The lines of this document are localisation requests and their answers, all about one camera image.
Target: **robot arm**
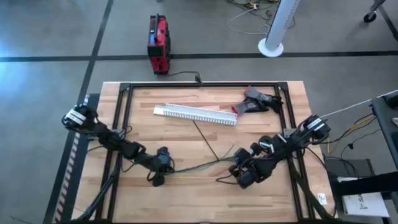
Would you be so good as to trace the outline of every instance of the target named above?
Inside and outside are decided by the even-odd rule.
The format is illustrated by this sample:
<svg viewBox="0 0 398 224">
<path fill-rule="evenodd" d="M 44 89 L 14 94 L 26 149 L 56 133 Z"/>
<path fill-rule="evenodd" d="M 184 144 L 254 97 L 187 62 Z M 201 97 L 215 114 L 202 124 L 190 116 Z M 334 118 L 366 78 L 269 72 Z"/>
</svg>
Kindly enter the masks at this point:
<svg viewBox="0 0 398 224">
<path fill-rule="evenodd" d="M 260 183 L 271 176 L 278 162 L 288 158 L 294 151 L 300 151 L 309 144 L 318 144 L 329 136 L 330 128 L 318 116 L 310 116 L 298 128 L 285 138 L 280 134 L 274 137 L 263 136 L 259 144 L 251 145 L 252 151 L 243 148 L 235 152 L 236 163 L 229 172 L 236 178 L 243 189 L 254 182 Z M 267 151 L 268 156 L 258 156 L 261 151 Z"/>
<path fill-rule="evenodd" d="M 98 120 L 97 112 L 85 105 L 76 105 L 71 109 L 62 118 L 62 124 L 80 134 L 98 137 L 99 143 L 107 150 L 122 152 L 124 158 L 155 172 L 152 183 L 155 187 L 164 183 L 164 174 L 174 171 L 167 147 L 158 149 L 155 156 L 147 154 L 142 144 L 127 141 L 109 130 Z"/>
</svg>

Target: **white label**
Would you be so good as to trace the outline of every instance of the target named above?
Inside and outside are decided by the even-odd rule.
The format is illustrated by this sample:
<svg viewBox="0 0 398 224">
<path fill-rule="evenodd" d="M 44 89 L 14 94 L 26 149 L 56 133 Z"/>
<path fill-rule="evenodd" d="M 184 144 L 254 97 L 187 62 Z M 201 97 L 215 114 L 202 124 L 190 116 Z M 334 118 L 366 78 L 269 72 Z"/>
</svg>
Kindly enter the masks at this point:
<svg viewBox="0 0 398 224">
<path fill-rule="evenodd" d="M 321 124 L 318 127 L 316 127 L 313 131 L 318 131 L 320 128 L 324 127 L 325 124 Z"/>
<path fill-rule="evenodd" d="M 317 118 L 315 121 L 312 121 L 308 126 L 307 126 L 307 128 L 308 129 L 311 129 L 311 128 L 313 128 L 313 127 L 315 127 L 315 125 L 317 125 L 319 122 L 321 122 L 322 120 L 321 119 L 319 119 L 319 118 Z"/>
<path fill-rule="evenodd" d="M 79 118 L 82 121 L 86 120 L 86 117 L 81 115 L 79 112 L 75 111 L 74 109 L 69 111 L 70 114 L 75 115 L 77 118 Z"/>
<path fill-rule="evenodd" d="M 66 117 L 69 118 L 69 119 L 71 119 L 72 121 L 74 121 L 74 122 L 80 124 L 80 125 L 83 124 L 83 121 L 80 120 L 79 118 L 75 117 L 74 115 L 71 115 L 71 114 L 68 113 L 68 114 L 66 115 Z"/>
<path fill-rule="evenodd" d="M 326 195 L 324 193 L 318 194 L 318 201 L 321 205 L 327 205 L 328 201 L 326 201 Z"/>
</svg>

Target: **red portable device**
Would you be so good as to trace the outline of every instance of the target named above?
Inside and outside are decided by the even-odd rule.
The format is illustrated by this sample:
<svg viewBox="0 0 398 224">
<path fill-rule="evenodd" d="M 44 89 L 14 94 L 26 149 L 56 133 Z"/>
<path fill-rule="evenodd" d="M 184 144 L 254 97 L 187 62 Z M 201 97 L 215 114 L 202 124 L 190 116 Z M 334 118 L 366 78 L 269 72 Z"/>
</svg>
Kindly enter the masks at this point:
<svg viewBox="0 0 398 224">
<path fill-rule="evenodd" d="M 156 75 L 166 75 L 170 68 L 170 34 L 165 16 L 150 16 L 148 57 Z"/>
</svg>

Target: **concrete floor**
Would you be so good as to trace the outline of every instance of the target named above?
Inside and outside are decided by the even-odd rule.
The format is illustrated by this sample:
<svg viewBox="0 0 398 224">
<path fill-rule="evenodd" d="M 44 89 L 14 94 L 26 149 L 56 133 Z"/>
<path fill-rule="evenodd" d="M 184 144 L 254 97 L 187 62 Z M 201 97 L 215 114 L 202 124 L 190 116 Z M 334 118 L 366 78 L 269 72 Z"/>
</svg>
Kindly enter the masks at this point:
<svg viewBox="0 0 398 224">
<path fill-rule="evenodd" d="M 91 55 L 107 0 L 7 0 L 0 2 L 0 61 L 5 57 Z M 385 20 L 372 24 L 362 17 L 371 0 L 302 0 L 295 27 L 284 39 L 286 52 L 381 52 L 398 50 Z M 398 26 L 398 2 L 385 9 Z M 224 0 L 117 0 L 98 55 L 145 55 L 148 18 L 165 14 L 170 24 L 173 54 L 258 53 L 262 35 L 232 31 L 226 21 L 242 10 Z M 246 14 L 234 26 L 256 32 L 263 21 Z M 172 60 L 173 72 L 193 70 L 204 80 L 303 80 L 312 111 L 326 114 L 398 88 L 398 55 L 367 57 L 294 57 Z M 67 131 L 61 117 L 76 103 L 88 61 L 0 62 L 0 223 L 19 223 L 10 215 L 42 223 L 57 173 Z M 170 78 L 153 75 L 147 60 L 96 62 L 88 93 L 105 81 L 193 80 L 189 74 Z M 330 116 L 331 138 L 358 117 L 367 105 Z M 368 128 L 347 143 L 377 129 Z M 395 170 L 381 133 L 346 151 L 345 159 L 370 158 L 376 173 Z M 387 202 L 393 222 L 397 212 Z M 376 218 L 347 217 L 368 223 Z"/>
</svg>

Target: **wooden table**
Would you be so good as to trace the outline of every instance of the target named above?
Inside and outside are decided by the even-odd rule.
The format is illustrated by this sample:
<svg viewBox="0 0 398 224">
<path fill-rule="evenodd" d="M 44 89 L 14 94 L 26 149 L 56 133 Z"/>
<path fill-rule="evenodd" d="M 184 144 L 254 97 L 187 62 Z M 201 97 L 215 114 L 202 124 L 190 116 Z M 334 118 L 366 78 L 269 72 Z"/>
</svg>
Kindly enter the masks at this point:
<svg viewBox="0 0 398 224">
<path fill-rule="evenodd" d="M 103 84 L 98 114 L 99 120 L 112 125 L 118 82 Z M 311 115 L 303 82 L 288 82 L 297 124 Z M 274 94 L 271 88 L 257 88 Z M 155 105 L 175 103 L 231 112 L 231 105 L 243 101 L 244 88 L 135 88 L 127 134 L 130 141 L 145 145 L 147 152 L 155 154 L 167 146 L 174 158 L 175 168 L 193 167 L 215 159 L 194 123 L 186 119 L 153 115 Z M 232 155 L 239 147 L 249 148 L 263 135 L 273 136 L 281 131 L 279 117 L 272 110 L 265 113 L 244 114 L 236 126 L 202 123 L 197 125 L 219 157 Z M 319 147 L 311 147 L 321 158 Z M 73 218 L 81 215 L 100 189 L 106 150 L 87 154 L 76 196 Z M 333 213 L 335 206 L 328 176 L 311 154 L 304 156 L 308 181 L 314 195 L 324 193 L 326 210 Z M 131 163 L 124 160 L 124 168 Z M 173 174 L 166 177 L 165 185 L 153 187 L 146 181 L 148 170 L 141 166 L 121 173 L 114 212 L 114 222 L 296 222 L 295 207 L 286 161 L 280 162 L 271 177 L 260 184 L 243 190 L 238 185 L 215 182 L 228 175 L 230 162 L 219 162 L 207 169 Z M 106 216 L 110 193 L 104 206 Z M 304 214 L 307 214 L 302 197 Z"/>
</svg>

